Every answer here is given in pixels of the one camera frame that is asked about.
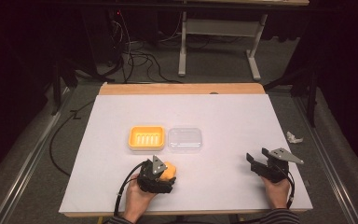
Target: table leg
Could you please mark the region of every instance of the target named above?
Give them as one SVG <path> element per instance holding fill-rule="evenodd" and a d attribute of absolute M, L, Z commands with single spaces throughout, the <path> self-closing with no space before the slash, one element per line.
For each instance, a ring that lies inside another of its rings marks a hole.
<path fill-rule="evenodd" d="M 266 20 L 267 20 L 267 14 L 263 14 L 255 33 L 253 47 L 251 50 L 246 50 L 246 57 L 248 59 L 249 66 L 251 67 L 254 81 L 259 81 L 261 79 L 260 73 L 258 72 L 257 64 L 255 63 L 255 51 L 257 50 L 260 37 L 263 34 L 264 26 L 266 25 Z"/>
<path fill-rule="evenodd" d="M 186 25 L 187 25 L 187 13 L 183 12 L 182 15 L 182 46 L 180 48 L 179 55 L 179 77 L 186 75 Z"/>

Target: floor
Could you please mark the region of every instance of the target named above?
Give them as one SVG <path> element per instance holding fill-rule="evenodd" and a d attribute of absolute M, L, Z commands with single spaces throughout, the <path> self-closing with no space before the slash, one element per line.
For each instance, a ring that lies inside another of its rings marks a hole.
<path fill-rule="evenodd" d="M 177 76 L 178 40 L 160 42 L 156 47 L 142 42 L 131 43 L 134 60 L 123 54 L 126 76 L 131 72 L 129 63 L 134 65 L 128 82 L 164 81 L 164 78 L 183 83 L 254 82 L 244 57 L 251 40 L 222 36 L 190 38 L 185 77 Z M 255 55 L 261 84 L 283 74 L 296 43 L 281 43 L 277 38 L 261 41 Z M 109 67 L 99 64 L 98 69 L 102 73 Z M 124 81 L 121 72 L 111 77 L 117 83 Z M 69 218 L 58 213 L 68 177 L 52 165 L 48 154 L 53 134 L 64 124 L 51 148 L 56 162 L 63 170 L 71 172 L 91 106 L 78 113 L 81 119 L 65 121 L 72 115 L 70 110 L 94 99 L 102 85 L 88 78 L 79 77 L 78 80 L 75 89 L 62 85 L 64 104 L 61 111 L 51 116 L 54 104 L 49 100 L 0 165 L 0 223 L 97 223 L 97 217 Z M 330 114 L 323 94 L 318 91 L 316 128 L 311 128 L 304 117 L 304 99 L 291 97 L 290 88 L 280 86 L 268 95 L 282 131 L 304 137 L 303 143 L 290 145 L 298 157 L 307 159 L 307 164 L 298 168 L 314 207 L 299 214 L 301 222 L 358 223 L 358 159 Z M 51 90 L 47 95 L 51 99 Z"/>

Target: gray carpet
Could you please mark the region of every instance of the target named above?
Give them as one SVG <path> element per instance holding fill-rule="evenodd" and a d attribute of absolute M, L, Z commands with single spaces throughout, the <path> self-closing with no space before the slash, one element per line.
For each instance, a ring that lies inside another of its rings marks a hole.
<path fill-rule="evenodd" d="M 253 82 L 250 69 L 244 58 L 244 46 L 250 46 L 249 39 L 232 41 L 233 38 L 218 38 L 203 49 L 202 40 L 193 40 L 189 43 L 192 49 L 188 50 L 187 75 L 178 77 L 179 46 L 159 44 L 158 47 L 143 46 L 139 43 L 131 45 L 131 52 L 139 50 L 144 53 L 153 53 L 161 67 L 161 74 L 167 79 L 175 79 L 184 83 L 206 82 Z M 282 75 L 285 66 L 296 46 L 296 41 L 279 43 L 276 39 L 262 41 L 256 54 L 256 61 L 262 76 L 261 83 L 269 83 Z M 130 81 L 148 82 L 147 67 L 151 64 L 145 57 L 137 57 Z M 100 65 L 101 72 L 108 68 Z M 128 74 L 131 68 L 126 65 Z M 158 75 L 156 63 L 148 70 L 148 74 L 155 80 L 162 80 Z M 123 81 L 121 73 L 112 75 L 117 82 Z M 70 110 L 78 109 L 93 100 L 102 83 L 92 80 L 79 79 L 79 86 L 73 90 L 68 104 L 62 110 L 58 123 L 53 132 L 71 115 Z M 299 171 L 306 183 L 314 209 L 300 214 L 302 223 L 348 223 L 342 211 L 331 180 L 326 175 L 323 162 L 319 155 L 317 143 L 312 137 L 312 131 L 321 136 L 329 155 L 337 168 L 339 177 L 345 184 L 351 199 L 358 212 L 358 160 L 351 152 L 349 144 L 343 137 L 334 118 L 325 104 L 324 98 L 318 92 L 316 107 L 316 129 L 310 130 L 302 117 L 302 111 L 297 107 L 297 100 L 290 97 L 287 90 L 290 87 L 279 88 L 269 92 L 271 102 L 277 117 L 282 125 L 282 131 L 290 131 L 298 137 L 304 137 L 304 142 L 291 145 L 291 150 L 306 163 L 298 165 Z M 49 123 L 52 109 L 50 101 L 33 123 L 18 139 L 5 160 L 0 166 L 0 205 L 5 199 L 8 190 L 25 162 L 28 154 L 34 148 L 39 136 Z M 63 170 L 71 172 L 76 159 L 77 149 L 87 126 L 91 105 L 78 113 L 81 119 L 71 119 L 63 126 L 53 144 L 53 153 L 56 162 Z M 25 191 L 22 193 L 13 213 L 7 223 L 96 223 L 97 218 L 69 218 L 58 213 L 65 192 L 68 177 L 61 174 L 51 163 L 48 155 L 48 144 L 44 146 L 44 154 L 34 170 Z M 247 218 L 261 215 L 245 215 Z"/>

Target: transparent plastic container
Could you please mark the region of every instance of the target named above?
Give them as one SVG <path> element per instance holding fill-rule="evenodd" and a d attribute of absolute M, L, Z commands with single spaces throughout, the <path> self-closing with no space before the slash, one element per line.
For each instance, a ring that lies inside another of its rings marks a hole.
<path fill-rule="evenodd" d="M 202 147 L 198 128 L 172 128 L 168 132 L 168 146 L 172 153 L 198 153 Z"/>

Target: hand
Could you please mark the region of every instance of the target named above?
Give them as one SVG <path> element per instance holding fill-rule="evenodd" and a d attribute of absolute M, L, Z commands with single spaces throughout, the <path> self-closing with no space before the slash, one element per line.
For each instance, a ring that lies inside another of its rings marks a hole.
<path fill-rule="evenodd" d="M 152 199 L 157 195 L 144 192 L 138 186 L 136 178 L 138 175 L 132 175 L 126 193 L 126 210 L 123 217 L 132 223 L 136 223 L 138 218 L 146 211 Z"/>
<path fill-rule="evenodd" d="M 268 179 L 260 176 L 266 186 L 266 193 L 272 209 L 287 208 L 287 195 L 289 194 L 290 183 L 287 179 L 278 183 L 272 183 Z"/>

